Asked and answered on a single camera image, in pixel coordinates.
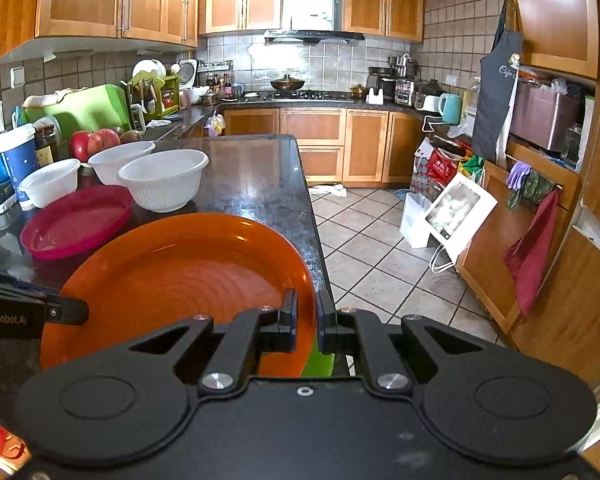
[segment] green cutting board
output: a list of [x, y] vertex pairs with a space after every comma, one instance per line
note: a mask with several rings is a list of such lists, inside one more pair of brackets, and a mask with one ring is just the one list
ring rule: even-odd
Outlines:
[[131, 129], [126, 111], [125, 93], [116, 85], [106, 84], [65, 96], [58, 104], [43, 108], [25, 108], [25, 122], [52, 115], [58, 120], [62, 138], [69, 140], [78, 130], [97, 132], [102, 128]]

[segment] blue cup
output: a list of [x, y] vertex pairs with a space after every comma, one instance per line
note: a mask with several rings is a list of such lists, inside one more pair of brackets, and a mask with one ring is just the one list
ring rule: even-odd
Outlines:
[[27, 194], [18, 189], [20, 183], [39, 168], [36, 141], [33, 138], [35, 131], [32, 124], [24, 124], [10, 132], [0, 134], [2, 160], [23, 210], [35, 207]]

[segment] floor tile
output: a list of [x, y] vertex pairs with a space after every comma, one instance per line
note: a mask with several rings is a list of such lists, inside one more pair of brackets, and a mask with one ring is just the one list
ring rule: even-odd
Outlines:
[[356, 296], [393, 314], [412, 289], [413, 285], [381, 270], [372, 269], [351, 291]]
[[322, 256], [324, 256], [325, 258], [327, 256], [329, 256], [329, 254], [333, 253], [333, 251], [336, 250], [333, 247], [329, 247], [328, 245], [325, 245], [325, 244], [321, 244], [321, 246], [322, 246]]
[[464, 280], [452, 269], [439, 274], [434, 274], [427, 269], [425, 275], [418, 282], [418, 286], [456, 305], [462, 300], [466, 289]]
[[338, 213], [331, 218], [332, 222], [344, 225], [344, 227], [348, 227], [349, 229], [353, 229], [354, 231], [358, 232], [362, 231], [362, 229], [367, 227], [374, 220], [375, 218], [372, 216], [365, 215], [359, 211], [354, 211], [353, 209], [345, 209], [341, 213]]
[[343, 297], [347, 291], [340, 288], [337, 285], [331, 285], [331, 291], [333, 293], [333, 301], [335, 301], [336, 303], [338, 303], [338, 301], [340, 301], [340, 298]]
[[345, 290], [349, 290], [354, 286], [371, 269], [371, 266], [339, 251], [331, 253], [325, 261], [329, 281]]
[[469, 287], [467, 287], [466, 291], [464, 292], [464, 296], [460, 301], [460, 306], [473, 312], [474, 314], [477, 314], [478, 316], [487, 318], [489, 317], [484, 305], [478, 298], [475, 297], [474, 292]]
[[346, 196], [335, 196], [334, 194], [329, 193], [328, 195], [325, 195], [324, 199], [343, 207], [349, 207], [362, 200], [362, 197], [355, 193], [347, 193]]
[[362, 260], [366, 264], [374, 266], [391, 250], [391, 245], [383, 244], [363, 234], [357, 234], [344, 244], [340, 250], [349, 256]]
[[376, 188], [374, 187], [347, 187], [347, 192], [355, 193], [360, 196], [367, 196], [372, 194]]
[[397, 226], [389, 224], [383, 220], [376, 220], [369, 227], [364, 229], [362, 234], [371, 236], [372, 238], [380, 240], [381, 242], [391, 246], [394, 246], [400, 240], [402, 240], [400, 229], [398, 229]]
[[396, 278], [415, 285], [425, 270], [429, 268], [429, 264], [415, 256], [393, 249], [377, 267]]
[[448, 301], [442, 300], [433, 294], [429, 294], [419, 288], [414, 288], [400, 310], [395, 315], [400, 318], [407, 314], [420, 314], [430, 317], [440, 323], [449, 323], [456, 311], [456, 306]]
[[321, 216], [322, 218], [331, 218], [333, 215], [336, 215], [345, 209], [343, 205], [329, 202], [325, 198], [312, 202], [312, 206], [314, 208], [314, 214]]
[[362, 310], [368, 310], [370, 312], [373, 312], [374, 314], [376, 314], [376, 316], [380, 318], [380, 321], [382, 321], [383, 323], [389, 321], [389, 318], [391, 317], [391, 314], [386, 313], [381, 308], [378, 308], [365, 300], [361, 300], [360, 298], [355, 297], [353, 294], [347, 294], [346, 296], [344, 296], [338, 302], [336, 308], [341, 309], [346, 306], [353, 306], [355, 308], [360, 308]]
[[384, 213], [380, 219], [400, 227], [400, 223], [402, 222], [402, 210], [396, 208], [389, 209], [389, 211]]
[[467, 332], [480, 339], [485, 339], [490, 343], [495, 343], [498, 337], [498, 334], [486, 319], [464, 308], [458, 309], [454, 320], [451, 322], [451, 327]]
[[337, 249], [344, 242], [351, 240], [357, 233], [351, 229], [327, 221], [318, 226], [318, 234], [323, 244]]
[[360, 211], [361, 213], [371, 215], [374, 218], [378, 218], [390, 209], [387, 204], [376, 202], [370, 198], [363, 198], [359, 202], [356, 202], [354, 205], [352, 205], [351, 208], [355, 209], [356, 211]]
[[376, 202], [382, 202], [387, 205], [396, 205], [400, 202], [400, 199], [395, 196], [393, 193], [385, 191], [384, 189], [376, 189], [372, 194], [369, 195], [371, 200], [375, 200]]

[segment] kitchen countertop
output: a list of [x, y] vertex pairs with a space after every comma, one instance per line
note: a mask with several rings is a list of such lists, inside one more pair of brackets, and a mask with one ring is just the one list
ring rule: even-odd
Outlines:
[[[187, 130], [202, 119], [194, 112], [182, 123]], [[292, 136], [260, 135], [168, 139], [157, 150], [192, 148], [209, 156], [202, 172], [200, 190], [184, 208], [168, 216], [191, 212], [235, 214], [261, 222], [289, 240], [307, 264], [315, 290], [330, 284], [311, 207], [301, 171], [298, 145]], [[51, 262], [33, 260], [19, 244], [20, 232], [31, 212], [19, 206], [10, 209], [13, 222], [0, 230], [0, 270], [38, 285], [60, 288], [88, 256], [82, 254]], [[164, 218], [134, 206], [125, 231]], [[0, 424], [18, 433], [11, 418], [14, 394], [22, 383], [39, 371], [40, 340], [0, 339]]]

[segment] pot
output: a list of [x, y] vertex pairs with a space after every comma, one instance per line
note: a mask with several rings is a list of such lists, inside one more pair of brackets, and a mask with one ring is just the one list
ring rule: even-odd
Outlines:
[[295, 77], [291, 77], [291, 74], [285, 74], [283, 78], [274, 79], [271, 81], [271, 86], [276, 90], [282, 91], [293, 91], [299, 90], [304, 85], [304, 81], [302, 79], [296, 79]]

